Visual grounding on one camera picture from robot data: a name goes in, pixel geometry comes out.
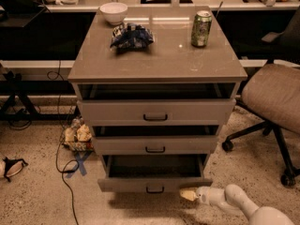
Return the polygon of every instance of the tabletop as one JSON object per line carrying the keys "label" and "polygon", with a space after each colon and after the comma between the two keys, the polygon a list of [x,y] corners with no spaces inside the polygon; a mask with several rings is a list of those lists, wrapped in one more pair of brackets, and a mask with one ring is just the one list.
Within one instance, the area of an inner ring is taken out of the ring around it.
{"label": "tabletop", "polygon": [[191,45],[194,16],[209,7],[129,7],[125,23],[152,31],[145,50],[119,53],[112,47],[113,26],[97,12],[68,79],[72,83],[240,82],[247,77],[213,17],[208,44]]}

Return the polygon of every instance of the drawer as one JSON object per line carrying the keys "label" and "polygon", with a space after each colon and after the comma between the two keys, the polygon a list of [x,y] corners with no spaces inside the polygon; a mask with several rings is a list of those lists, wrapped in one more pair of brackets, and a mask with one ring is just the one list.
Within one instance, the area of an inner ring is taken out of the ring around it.
{"label": "drawer", "polygon": [[198,155],[109,156],[102,191],[177,192],[180,188],[210,186]]}
{"label": "drawer", "polygon": [[93,138],[98,155],[212,154],[217,136]]}
{"label": "drawer", "polygon": [[78,101],[89,126],[223,125],[235,99]]}

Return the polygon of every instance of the bowl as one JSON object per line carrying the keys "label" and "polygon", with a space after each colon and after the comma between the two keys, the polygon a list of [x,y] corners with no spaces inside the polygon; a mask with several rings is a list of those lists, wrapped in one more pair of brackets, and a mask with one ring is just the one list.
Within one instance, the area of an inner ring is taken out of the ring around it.
{"label": "bowl", "polygon": [[128,6],[123,3],[111,2],[100,7],[104,19],[111,25],[119,25],[128,15]]}

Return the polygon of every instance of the cabinet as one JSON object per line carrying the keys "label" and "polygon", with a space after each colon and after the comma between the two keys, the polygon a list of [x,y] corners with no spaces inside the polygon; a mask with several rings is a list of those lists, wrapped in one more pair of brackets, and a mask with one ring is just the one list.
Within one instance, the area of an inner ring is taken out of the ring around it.
{"label": "cabinet", "polygon": [[142,21],[156,42],[126,53],[109,48],[112,28],[96,15],[68,79],[106,172],[102,191],[212,184],[203,170],[247,75],[215,20],[209,45],[190,45],[204,8],[130,7],[127,20]]}

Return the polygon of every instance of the black chair leg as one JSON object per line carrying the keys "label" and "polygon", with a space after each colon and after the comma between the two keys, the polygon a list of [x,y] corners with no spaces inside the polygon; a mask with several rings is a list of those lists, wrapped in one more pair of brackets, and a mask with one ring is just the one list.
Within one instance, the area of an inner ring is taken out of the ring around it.
{"label": "black chair leg", "polygon": [[254,125],[252,127],[248,127],[244,130],[241,130],[241,131],[235,132],[232,135],[229,135],[226,138],[225,142],[222,144],[222,148],[224,149],[224,151],[230,152],[230,151],[233,150],[232,139],[242,137],[244,135],[247,135],[247,134],[249,134],[251,132],[254,132],[254,131],[261,130],[263,128],[265,128],[265,130],[267,131],[267,134],[270,133],[270,131],[272,130],[272,128],[270,129],[270,123],[269,122],[267,122],[267,121],[261,122],[260,124]]}
{"label": "black chair leg", "polygon": [[286,170],[281,176],[281,184],[286,187],[292,187],[295,185],[294,177],[299,175],[300,170],[295,169],[293,166],[290,153],[285,143],[281,128],[277,125],[273,125],[273,130],[286,166]]}

